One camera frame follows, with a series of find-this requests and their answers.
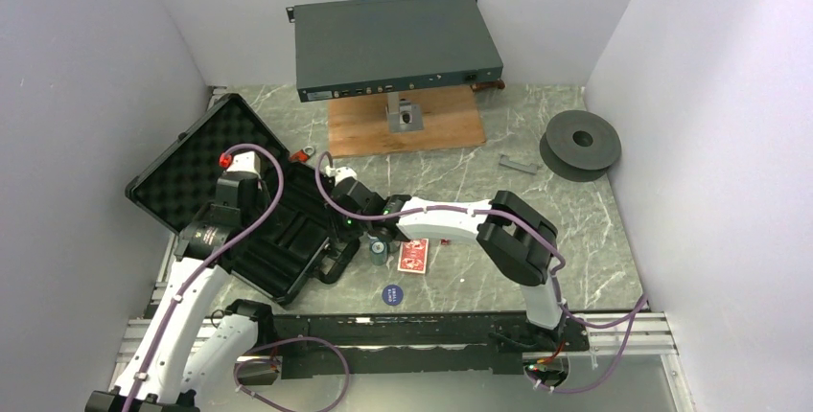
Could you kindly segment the green blue chip stack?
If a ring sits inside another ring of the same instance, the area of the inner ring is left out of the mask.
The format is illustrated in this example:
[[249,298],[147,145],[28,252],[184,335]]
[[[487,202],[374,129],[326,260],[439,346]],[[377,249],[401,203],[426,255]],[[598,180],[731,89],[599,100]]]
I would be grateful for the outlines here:
[[371,263],[375,266],[386,265],[389,258],[389,244],[379,239],[373,239],[369,243]]

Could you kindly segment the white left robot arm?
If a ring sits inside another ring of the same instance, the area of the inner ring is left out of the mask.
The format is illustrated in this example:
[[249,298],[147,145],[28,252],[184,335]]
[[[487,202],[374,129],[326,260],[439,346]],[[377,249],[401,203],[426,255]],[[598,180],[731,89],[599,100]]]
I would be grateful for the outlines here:
[[204,388],[239,356],[275,341],[268,304],[238,299],[194,347],[216,294],[231,275],[236,247],[273,206],[253,172],[223,173],[215,198],[181,232],[170,281],[134,356],[108,391],[91,393],[87,411],[198,411]]

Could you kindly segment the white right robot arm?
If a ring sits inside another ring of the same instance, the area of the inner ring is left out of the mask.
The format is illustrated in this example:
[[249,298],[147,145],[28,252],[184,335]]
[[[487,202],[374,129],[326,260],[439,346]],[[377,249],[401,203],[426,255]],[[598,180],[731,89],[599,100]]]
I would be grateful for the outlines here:
[[318,190],[338,213],[342,233],[477,244],[505,278],[521,287],[532,344],[550,350],[564,339],[564,314],[551,271],[557,229],[518,195],[498,191],[490,199],[464,203],[413,195],[384,198],[354,177],[342,179],[330,192]]

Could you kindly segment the black poker set case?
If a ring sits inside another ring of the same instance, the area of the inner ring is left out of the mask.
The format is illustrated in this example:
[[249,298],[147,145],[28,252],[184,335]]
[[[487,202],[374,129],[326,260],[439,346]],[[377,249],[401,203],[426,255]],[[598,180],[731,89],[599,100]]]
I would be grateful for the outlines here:
[[126,186],[127,198],[179,233],[199,208],[215,198],[222,152],[255,144],[280,162],[285,186],[279,205],[263,226],[236,246],[235,275],[277,304],[290,304],[315,278],[335,283],[360,249],[359,240],[339,240],[314,181],[314,168],[292,162],[289,150],[236,93],[218,99],[206,114]]

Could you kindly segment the red and silver key tool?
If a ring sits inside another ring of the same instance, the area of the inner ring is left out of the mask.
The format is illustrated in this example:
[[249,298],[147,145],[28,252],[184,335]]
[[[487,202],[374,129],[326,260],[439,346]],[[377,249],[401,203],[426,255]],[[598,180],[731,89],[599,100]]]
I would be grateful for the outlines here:
[[289,160],[291,162],[305,163],[308,162],[314,156],[314,154],[315,148],[312,146],[306,146],[300,150],[293,152],[290,155]]

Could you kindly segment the red playing card deck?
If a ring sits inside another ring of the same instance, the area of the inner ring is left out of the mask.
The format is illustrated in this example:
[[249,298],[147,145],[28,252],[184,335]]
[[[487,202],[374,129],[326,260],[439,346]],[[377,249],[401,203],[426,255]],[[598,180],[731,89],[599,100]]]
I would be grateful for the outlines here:
[[425,274],[428,268],[430,242],[427,239],[403,241],[397,269],[405,273]]

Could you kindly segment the blue small blind button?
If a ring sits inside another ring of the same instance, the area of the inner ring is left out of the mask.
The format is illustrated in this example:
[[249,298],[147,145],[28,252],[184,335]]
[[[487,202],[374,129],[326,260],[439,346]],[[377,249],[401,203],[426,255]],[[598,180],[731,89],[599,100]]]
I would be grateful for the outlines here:
[[404,301],[405,293],[400,286],[390,284],[383,288],[381,297],[386,305],[396,307]]

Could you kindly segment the wooden base board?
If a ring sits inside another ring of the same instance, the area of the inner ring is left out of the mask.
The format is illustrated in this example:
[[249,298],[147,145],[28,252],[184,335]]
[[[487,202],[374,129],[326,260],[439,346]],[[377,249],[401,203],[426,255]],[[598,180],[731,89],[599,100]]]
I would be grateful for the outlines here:
[[328,150],[334,157],[479,147],[486,143],[474,92],[468,86],[406,91],[418,107],[400,126],[387,93],[328,102]]

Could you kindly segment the dark grey rack unit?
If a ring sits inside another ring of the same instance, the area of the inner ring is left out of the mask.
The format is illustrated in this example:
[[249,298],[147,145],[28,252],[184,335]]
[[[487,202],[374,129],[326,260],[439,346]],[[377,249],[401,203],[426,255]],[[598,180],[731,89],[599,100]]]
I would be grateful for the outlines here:
[[303,103],[499,80],[478,0],[345,0],[288,9]]

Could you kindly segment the grey filament spool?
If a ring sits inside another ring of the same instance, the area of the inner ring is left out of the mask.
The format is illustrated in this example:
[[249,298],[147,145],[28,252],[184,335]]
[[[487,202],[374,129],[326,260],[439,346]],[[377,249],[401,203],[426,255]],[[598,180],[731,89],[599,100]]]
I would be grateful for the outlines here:
[[607,173],[622,153],[615,128],[585,110],[567,110],[553,116],[539,143],[546,166],[573,182],[591,182]]

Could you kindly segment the grey metal stand bracket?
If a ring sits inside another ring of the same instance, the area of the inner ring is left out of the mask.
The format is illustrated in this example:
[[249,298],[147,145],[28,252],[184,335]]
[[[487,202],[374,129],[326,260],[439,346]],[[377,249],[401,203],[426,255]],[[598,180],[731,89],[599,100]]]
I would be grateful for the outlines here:
[[421,106],[418,103],[401,98],[398,92],[387,94],[386,115],[391,133],[405,133],[424,129]]

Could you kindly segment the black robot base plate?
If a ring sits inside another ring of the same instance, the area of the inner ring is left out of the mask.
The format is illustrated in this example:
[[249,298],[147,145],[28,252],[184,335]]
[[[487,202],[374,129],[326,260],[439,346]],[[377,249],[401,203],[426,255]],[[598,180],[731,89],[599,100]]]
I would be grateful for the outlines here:
[[[283,341],[275,351],[270,343]],[[473,311],[277,315],[257,346],[275,353],[284,379],[321,375],[487,371],[518,375],[540,356],[585,352],[587,331],[575,322],[547,332],[524,312]]]

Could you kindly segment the small grey metal bracket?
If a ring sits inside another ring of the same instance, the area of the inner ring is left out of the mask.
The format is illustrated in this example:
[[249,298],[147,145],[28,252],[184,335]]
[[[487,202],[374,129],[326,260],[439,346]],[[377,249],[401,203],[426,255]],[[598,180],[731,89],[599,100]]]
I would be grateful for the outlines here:
[[528,174],[536,174],[539,170],[538,166],[535,164],[523,164],[514,160],[511,160],[507,155],[502,154],[499,157],[498,164],[501,167],[511,169],[513,171],[528,173]]

